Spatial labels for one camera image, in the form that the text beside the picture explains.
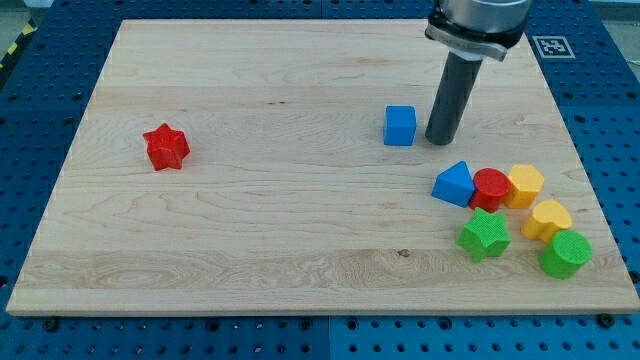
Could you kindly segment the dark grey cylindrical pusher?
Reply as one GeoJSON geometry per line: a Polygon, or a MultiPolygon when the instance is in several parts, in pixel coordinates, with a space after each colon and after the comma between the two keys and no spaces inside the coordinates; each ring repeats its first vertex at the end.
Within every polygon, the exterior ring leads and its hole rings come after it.
{"type": "Polygon", "coordinates": [[[454,140],[481,64],[481,60],[448,53],[425,130],[431,144],[444,146],[454,140]]]}

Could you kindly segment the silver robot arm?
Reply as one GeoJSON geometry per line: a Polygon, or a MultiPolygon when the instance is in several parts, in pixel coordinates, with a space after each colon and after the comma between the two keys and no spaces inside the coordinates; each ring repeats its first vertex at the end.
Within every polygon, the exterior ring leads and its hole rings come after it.
{"type": "Polygon", "coordinates": [[[425,131],[434,145],[455,137],[482,62],[504,61],[522,37],[531,0],[437,0],[425,37],[449,53],[425,131]]]}

